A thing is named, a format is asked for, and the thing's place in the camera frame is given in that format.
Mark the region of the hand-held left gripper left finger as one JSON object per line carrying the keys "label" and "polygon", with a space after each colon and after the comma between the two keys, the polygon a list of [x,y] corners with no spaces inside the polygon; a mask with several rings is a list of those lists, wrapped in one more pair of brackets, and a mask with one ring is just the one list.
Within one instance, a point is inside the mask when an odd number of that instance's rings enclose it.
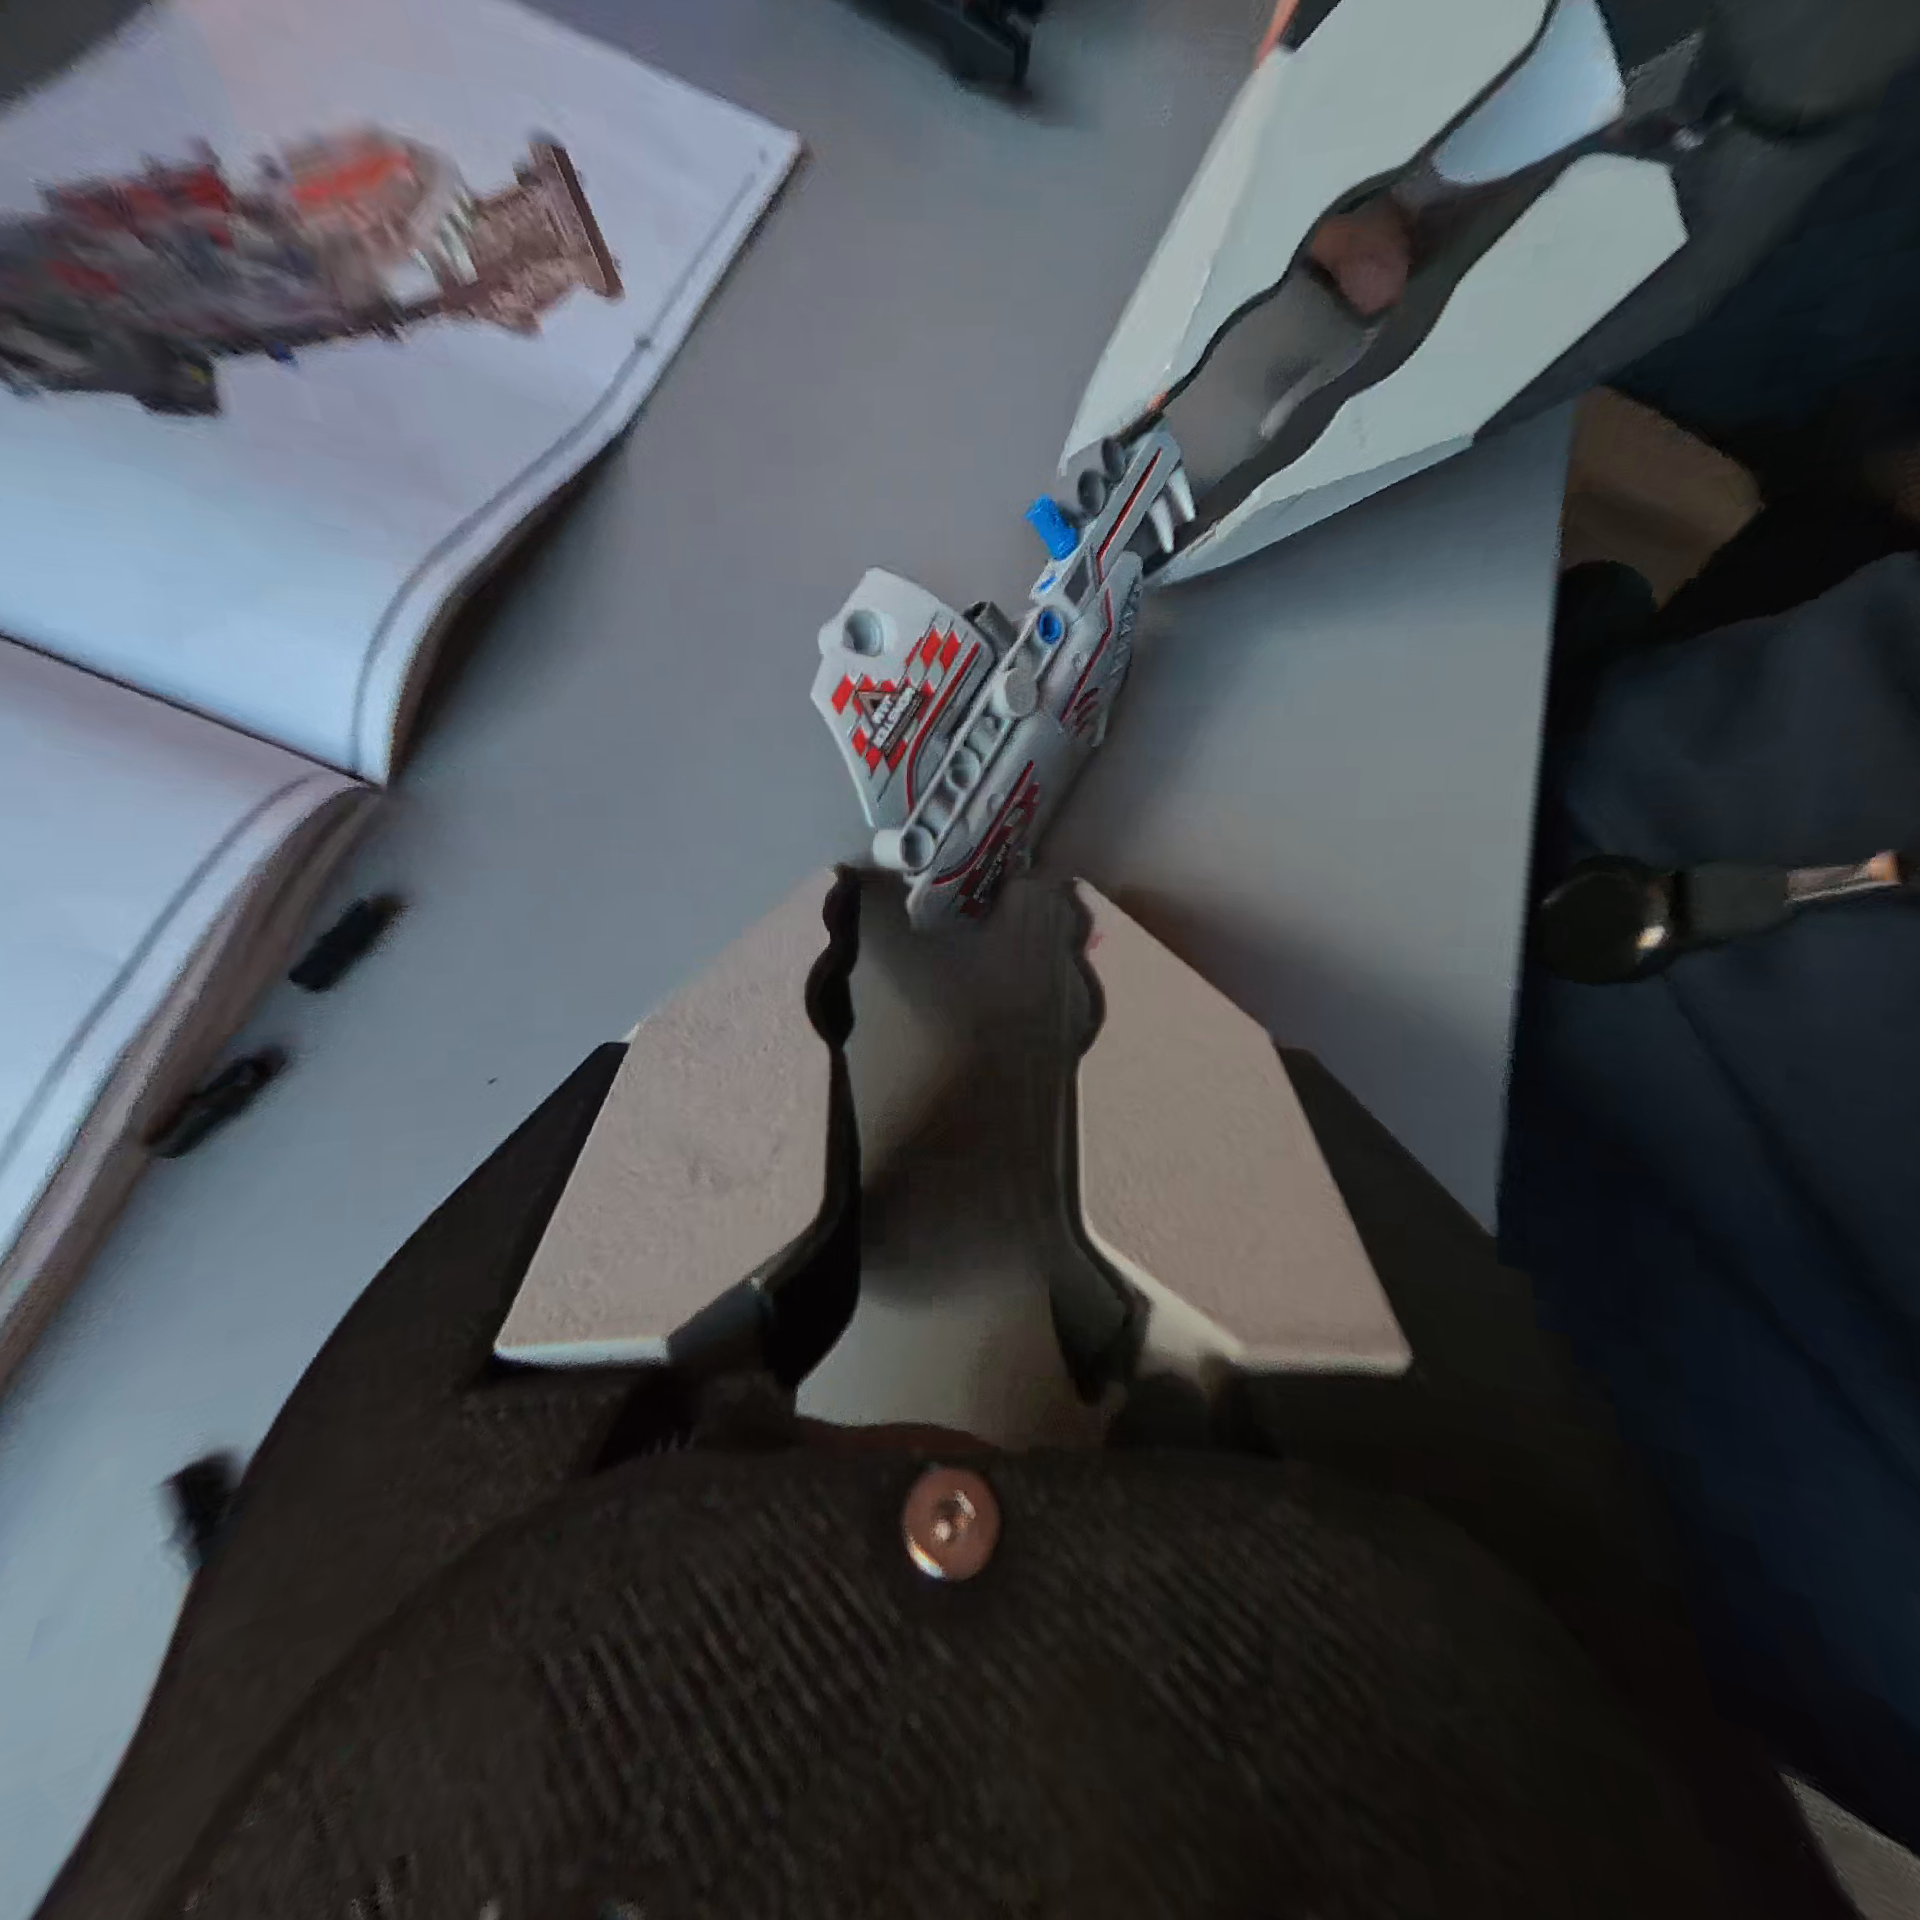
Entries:
{"label": "hand-held left gripper left finger", "polygon": [[624,1039],[492,1355],[808,1379],[859,1302],[853,964],[822,868]]}

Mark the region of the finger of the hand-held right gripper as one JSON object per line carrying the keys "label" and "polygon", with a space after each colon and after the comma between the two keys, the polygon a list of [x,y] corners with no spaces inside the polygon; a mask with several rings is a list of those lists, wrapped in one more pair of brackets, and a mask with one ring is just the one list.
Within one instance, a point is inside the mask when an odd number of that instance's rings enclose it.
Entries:
{"label": "finger of the hand-held right gripper", "polygon": [[1163,582],[1247,563],[1455,456],[1683,242],[1669,164],[1575,157],[1455,281],[1426,334],[1341,395],[1320,433],[1260,474],[1237,470],[1163,563]]}
{"label": "finger of the hand-held right gripper", "polygon": [[1592,0],[1341,0],[1275,41],[1185,190],[1062,458],[1127,435],[1268,301],[1313,233],[1383,190],[1503,185],[1625,112]]}

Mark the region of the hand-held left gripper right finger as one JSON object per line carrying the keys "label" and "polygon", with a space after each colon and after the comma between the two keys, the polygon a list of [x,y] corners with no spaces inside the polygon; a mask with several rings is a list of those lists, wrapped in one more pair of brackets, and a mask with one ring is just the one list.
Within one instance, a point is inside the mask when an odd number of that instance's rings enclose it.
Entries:
{"label": "hand-held left gripper right finger", "polygon": [[1053,1164],[1086,1269],[1052,1321],[1073,1390],[1403,1379],[1409,1342],[1268,1027],[1092,881],[1062,913]]}

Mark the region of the grey red-patterned lego assembly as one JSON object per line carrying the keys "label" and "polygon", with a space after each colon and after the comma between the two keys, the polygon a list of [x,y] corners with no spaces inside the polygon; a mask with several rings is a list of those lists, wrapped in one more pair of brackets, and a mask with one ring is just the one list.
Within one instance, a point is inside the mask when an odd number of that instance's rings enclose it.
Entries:
{"label": "grey red-patterned lego assembly", "polygon": [[950,608],[864,568],[819,631],[809,704],[914,930],[983,920],[1034,867],[1112,732],[1149,568],[1175,553],[1194,499],[1179,440],[1154,422],[1087,447],[1074,501],[1040,492],[1023,519],[1047,566],[1022,614]]}

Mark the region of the black lego piece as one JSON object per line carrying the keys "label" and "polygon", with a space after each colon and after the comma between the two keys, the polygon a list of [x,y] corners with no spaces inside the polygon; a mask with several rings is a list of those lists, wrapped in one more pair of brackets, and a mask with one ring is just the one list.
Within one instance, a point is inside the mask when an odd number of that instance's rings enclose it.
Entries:
{"label": "black lego piece", "polygon": [[966,84],[1022,92],[1028,84],[1040,0],[853,0],[848,10],[933,51]]}

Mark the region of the small black lego pin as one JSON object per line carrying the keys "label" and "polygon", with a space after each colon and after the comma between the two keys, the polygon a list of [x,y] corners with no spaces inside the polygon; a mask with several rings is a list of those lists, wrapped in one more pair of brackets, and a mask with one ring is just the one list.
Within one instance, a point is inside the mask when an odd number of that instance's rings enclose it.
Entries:
{"label": "small black lego pin", "polygon": [[329,995],[403,919],[408,898],[394,891],[353,898],[292,964],[286,983],[302,995]]}
{"label": "small black lego pin", "polygon": [[283,1076],[286,1049],[264,1044],[242,1057],[228,1057],[210,1079],[182,1099],[182,1105],[154,1121],[147,1135],[147,1152],[159,1163],[182,1163],[231,1118],[253,1111],[253,1102]]}
{"label": "small black lego pin", "polygon": [[217,1546],[234,1492],[242,1492],[246,1462],[234,1454],[202,1454],[183,1462],[162,1482],[162,1507],[172,1523],[172,1546],[198,1572],[210,1550]]}

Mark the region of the open lego instruction booklet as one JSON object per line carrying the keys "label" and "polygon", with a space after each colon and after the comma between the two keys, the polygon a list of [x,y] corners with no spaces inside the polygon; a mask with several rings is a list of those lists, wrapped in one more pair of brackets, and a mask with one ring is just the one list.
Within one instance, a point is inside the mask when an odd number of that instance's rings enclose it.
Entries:
{"label": "open lego instruction booklet", "polygon": [[0,51],[14,1375],[802,139],[526,5],[6,5]]}

